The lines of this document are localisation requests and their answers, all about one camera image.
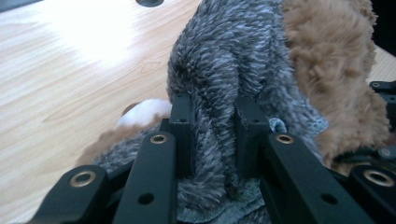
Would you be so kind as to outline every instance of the black object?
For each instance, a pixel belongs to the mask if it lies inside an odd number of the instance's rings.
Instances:
[[[136,3],[142,7],[157,7],[163,3],[163,0],[136,0]]]
[[[177,170],[193,168],[191,106],[187,94],[174,99],[171,118],[145,137],[135,161],[112,174],[92,165],[66,173],[28,223],[176,223]],[[235,116],[236,170],[261,179],[273,223],[396,223],[394,173],[357,166],[346,177],[327,170],[297,136],[271,133],[252,99],[237,99]],[[386,150],[362,148],[339,160],[370,156],[383,166],[395,161],[396,151]]]
[[[236,171],[244,178],[260,177],[259,150],[271,132],[268,119],[251,98],[235,102]]]
[[[8,11],[17,7],[23,7],[40,1],[41,0],[0,0],[0,12]]]
[[[371,147],[360,147],[355,152],[347,152],[334,159],[338,163],[370,163],[396,173],[396,146],[374,150]]]
[[[396,56],[396,1],[394,0],[372,0],[373,12],[378,16],[374,26],[374,42]]]
[[[177,137],[177,177],[192,175],[194,146],[191,125],[194,123],[192,103],[188,94],[178,94],[173,100],[171,117],[169,118],[169,133]]]
[[[268,140],[259,158],[273,223],[374,223],[297,136]]]
[[[370,87],[387,102],[387,115],[391,131],[396,130],[396,80],[393,82],[373,81]]]

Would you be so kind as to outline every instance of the brown fur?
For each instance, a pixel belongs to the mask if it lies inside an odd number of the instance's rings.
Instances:
[[[299,88],[329,121],[317,137],[325,164],[361,146],[384,146],[386,103],[365,81],[375,56],[371,2],[284,0],[284,12]]]
[[[129,105],[122,113],[124,115],[130,109],[132,109],[135,105]],[[149,123],[149,125],[142,127],[139,125],[134,126],[120,126],[115,130],[110,130],[104,132],[100,135],[99,139],[86,147],[82,152],[81,156],[78,158],[76,162],[76,166],[92,164],[93,160],[102,155],[103,153],[109,151],[111,147],[123,139],[132,138],[137,135],[141,131],[145,131],[150,127],[153,127],[155,124],[160,122],[162,119],[161,116],[155,115],[154,119]]]

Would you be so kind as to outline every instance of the black metal bracket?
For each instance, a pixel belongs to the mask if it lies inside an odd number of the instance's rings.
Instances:
[[[373,81],[370,87],[387,102],[387,114],[391,130],[396,130],[396,80],[393,82]]]
[[[110,175],[92,165],[67,172],[28,223],[176,223],[176,179],[193,175],[192,111],[189,95],[180,94],[134,161]],[[394,173],[358,166],[345,177],[327,170],[298,136],[271,133],[249,98],[235,102],[235,127],[237,173],[261,179],[274,223],[396,223]]]

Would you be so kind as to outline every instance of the brass grommet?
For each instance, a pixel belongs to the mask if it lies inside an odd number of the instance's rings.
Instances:
[[[74,175],[70,180],[70,186],[74,188],[81,188],[87,186],[93,182],[96,178],[96,173],[93,171],[81,171]]]
[[[149,141],[153,144],[162,144],[167,140],[168,138],[163,134],[156,134],[149,139]]]
[[[390,188],[395,185],[395,182],[392,180],[392,178],[375,170],[366,170],[363,172],[363,175],[368,180],[379,186]]]
[[[294,139],[285,134],[279,134],[276,136],[276,140],[283,144],[291,144],[294,142]]]

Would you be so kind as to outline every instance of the wooden table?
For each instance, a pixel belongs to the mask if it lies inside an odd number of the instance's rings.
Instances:
[[[46,0],[0,14],[0,223],[31,218],[125,106],[166,98],[169,52],[201,0]],[[396,79],[377,49],[371,80]]]

